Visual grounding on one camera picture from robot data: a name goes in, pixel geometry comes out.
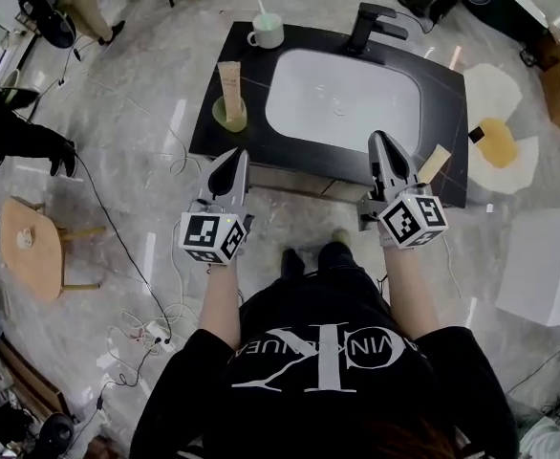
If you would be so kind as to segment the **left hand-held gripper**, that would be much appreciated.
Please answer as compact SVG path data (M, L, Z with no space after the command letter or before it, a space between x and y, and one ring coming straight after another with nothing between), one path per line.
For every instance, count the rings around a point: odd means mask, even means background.
M231 149L202 171L197 200L181 215L178 247L194 261L229 265L245 243L254 217L225 210L241 207L248 193L249 154Z

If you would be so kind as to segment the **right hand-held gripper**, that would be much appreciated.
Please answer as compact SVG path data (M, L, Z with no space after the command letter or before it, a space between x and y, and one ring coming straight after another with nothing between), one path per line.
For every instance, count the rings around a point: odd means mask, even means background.
M400 250L422 247L448 230L442 203L421 184L412 157L389 134L377 130L368 140L370 170L376 188L403 189L386 202L365 194L357 203L358 227L375 223L378 234L389 233Z

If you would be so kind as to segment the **pale green cup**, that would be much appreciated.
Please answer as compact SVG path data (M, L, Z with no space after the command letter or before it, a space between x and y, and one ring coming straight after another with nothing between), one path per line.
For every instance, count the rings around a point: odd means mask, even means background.
M248 124L248 111L246 103L241 100L241 113L237 118L227 119L225 99L218 97L212 105L212 117L215 121L224 127L225 130L232 133L240 133L245 130Z

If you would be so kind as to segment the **person's right forearm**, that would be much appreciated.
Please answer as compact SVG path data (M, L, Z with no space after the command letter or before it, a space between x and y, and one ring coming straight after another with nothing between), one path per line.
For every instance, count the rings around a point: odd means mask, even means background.
M430 292L414 250L384 247L393 319L410 339L441 329Z

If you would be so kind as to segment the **person's left forearm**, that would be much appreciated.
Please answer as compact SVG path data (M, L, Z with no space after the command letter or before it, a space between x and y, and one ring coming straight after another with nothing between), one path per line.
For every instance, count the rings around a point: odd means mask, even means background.
M241 341L237 260L213 265L208 275L199 328L237 350Z

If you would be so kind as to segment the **white sink basin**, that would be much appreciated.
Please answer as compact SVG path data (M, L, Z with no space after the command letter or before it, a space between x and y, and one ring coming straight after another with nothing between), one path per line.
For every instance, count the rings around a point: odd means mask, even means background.
M277 133L362 153L376 130L409 153L420 142L420 88L408 75L351 57L296 49L277 61L266 118Z

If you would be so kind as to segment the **person's black trousers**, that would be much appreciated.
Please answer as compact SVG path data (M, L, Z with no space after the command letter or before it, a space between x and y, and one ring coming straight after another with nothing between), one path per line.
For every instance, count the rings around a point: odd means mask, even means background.
M340 242L332 241L325 245L317 256L317 269L327 272L339 269L359 269L350 248Z

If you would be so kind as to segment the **black vanity cabinet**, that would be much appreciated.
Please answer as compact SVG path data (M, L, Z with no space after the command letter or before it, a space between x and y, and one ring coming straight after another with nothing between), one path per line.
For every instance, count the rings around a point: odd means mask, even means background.
M256 186L325 199L354 202L369 189L373 180L367 152L285 137L269 125L266 103L269 87L280 56L303 49L351 57L402 72L420 88L420 142L410 154L423 164L437 144L451 157L432 182L433 192L448 207L461 208L467 189L467 106L463 76L440 64L396 47L371 41L365 51L354 55L347 50L348 36L315 28L288 25L283 44L263 50L247 43L251 26L236 22L226 37L221 61L241 63L241 96L248 111L248 124L240 133L224 129L212 117L212 105L222 95L218 76L205 92L189 150L215 158L239 147L252 164L250 179Z

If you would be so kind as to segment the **fried egg shaped rug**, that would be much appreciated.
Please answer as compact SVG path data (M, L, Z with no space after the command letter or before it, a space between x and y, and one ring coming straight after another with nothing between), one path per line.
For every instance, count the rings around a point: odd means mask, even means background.
M463 72L468 133L480 126L485 136L469 137L469 180L480 188L513 195L531 185L539 159L539 140L509 125L523 95L516 81L501 69L478 64Z

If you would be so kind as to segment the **black faucet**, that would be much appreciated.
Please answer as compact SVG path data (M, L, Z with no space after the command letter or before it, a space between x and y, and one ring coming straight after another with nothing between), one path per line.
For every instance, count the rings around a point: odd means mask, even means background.
M365 2L360 3L353 29L346 44L347 50L355 55L362 54L367 47L371 33L379 33L405 41L409 36L406 29L378 20L380 17L396 19L397 16L398 13L389 7Z

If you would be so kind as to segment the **white green-lined mug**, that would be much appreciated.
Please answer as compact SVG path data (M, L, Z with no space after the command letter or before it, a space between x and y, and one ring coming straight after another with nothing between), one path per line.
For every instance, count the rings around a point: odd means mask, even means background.
M281 46L284 38L282 18L275 13L260 13L252 21L252 31L247 36L247 43L252 47L271 50Z

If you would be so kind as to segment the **white power strip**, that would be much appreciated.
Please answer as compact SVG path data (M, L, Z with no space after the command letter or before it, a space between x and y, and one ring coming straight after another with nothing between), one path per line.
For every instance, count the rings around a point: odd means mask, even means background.
M148 341L152 344L157 352L161 351L166 353L173 353L176 351L176 346L170 337L169 329L162 326L156 320L151 320L144 325L144 332Z

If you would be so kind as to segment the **white box cabinet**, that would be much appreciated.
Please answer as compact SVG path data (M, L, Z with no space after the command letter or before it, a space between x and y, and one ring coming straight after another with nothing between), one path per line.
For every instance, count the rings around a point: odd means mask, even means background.
M513 220L496 306L560 326L560 208L523 212Z

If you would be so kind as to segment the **wooden oval table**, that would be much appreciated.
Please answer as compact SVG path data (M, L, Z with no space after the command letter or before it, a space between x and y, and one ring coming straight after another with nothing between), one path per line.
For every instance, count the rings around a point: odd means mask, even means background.
M34 242L31 248L21 250L16 244L16 234L25 228L32 229ZM65 251L66 245L72 241L105 232L105 227L69 231L46 215L43 204L35 205L10 197L0 213L0 253L7 268L32 295L50 302L66 292L100 288L98 283L65 282Z

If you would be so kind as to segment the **person's black printed t-shirt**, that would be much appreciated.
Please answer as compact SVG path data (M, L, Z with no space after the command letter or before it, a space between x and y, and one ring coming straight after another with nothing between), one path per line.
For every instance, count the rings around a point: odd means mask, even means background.
M362 270L281 281L240 311L232 349L195 332L163 370L130 459L372 459L382 448L516 459L516 425L473 334L457 326L410 339Z

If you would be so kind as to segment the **brown wooden board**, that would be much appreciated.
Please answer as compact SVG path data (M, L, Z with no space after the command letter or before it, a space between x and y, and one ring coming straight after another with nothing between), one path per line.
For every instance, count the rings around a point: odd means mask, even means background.
M0 361L10 372L16 394L42 419L53 413L71 415L62 392L38 372L4 337L0 337Z

